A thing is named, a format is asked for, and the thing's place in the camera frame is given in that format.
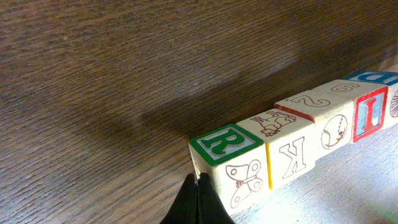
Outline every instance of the baseball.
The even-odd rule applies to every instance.
[[[322,131],[322,146],[331,149],[337,145],[347,133],[347,119],[339,114],[332,117]]]

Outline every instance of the wooden block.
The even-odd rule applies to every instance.
[[[314,88],[313,91],[354,101],[352,143],[382,128],[386,112],[387,86],[351,80],[334,80]]]
[[[347,80],[377,83],[388,86],[386,115],[382,129],[387,129],[398,123],[398,73],[395,72],[361,72],[352,75]]]
[[[307,90],[275,103],[275,108],[315,123],[314,153],[317,159],[351,140],[352,100]]]
[[[236,124],[229,124],[189,142],[197,177],[209,174],[229,214],[250,206],[271,191],[267,187],[264,141]]]
[[[237,125],[266,142],[270,189],[277,189],[315,167],[312,121],[272,109]]]

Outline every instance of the red frame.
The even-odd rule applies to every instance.
[[[358,105],[365,101],[368,100],[374,96],[377,96],[381,93],[384,93],[384,98],[383,98],[383,104],[382,104],[382,111],[381,111],[381,121],[380,124],[371,128],[370,130],[365,131],[364,133],[362,133],[360,136],[356,135],[356,130],[358,128]],[[385,86],[383,88],[380,88],[370,94],[364,95],[359,97],[356,100],[355,103],[355,114],[354,114],[354,132],[353,132],[353,142],[358,142],[359,140],[361,140],[362,138],[366,138],[369,135],[375,133],[376,131],[380,130],[383,127],[384,124],[384,116],[386,114],[386,104],[387,104],[387,94],[388,94],[388,86]]]

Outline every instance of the white block face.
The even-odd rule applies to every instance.
[[[348,77],[347,80],[384,84],[388,86],[386,115],[382,129],[398,123],[398,73],[395,72],[361,72]]]
[[[189,149],[197,178],[209,174],[229,214],[271,192],[264,141],[243,128],[230,124],[206,133],[192,139]]]
[[[312,91],[353,100],[353,134],[351,142],[380,130],[384,126],[388,86],[351,80],[334,80]]]
[[[354,102],[350,99],[308,90],[275,103],[275,108],[315,123],[317,159],[351,141]]]
[[[315,167],[313,122],[272,109],[237,125],[266,142],[270,189],[277,189]]]

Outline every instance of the blue block face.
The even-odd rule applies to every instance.
[[[394,85],[398,83],[398,73],[395,72],[361,72],[354,74],[346,80],[369,82],[384,85]]]

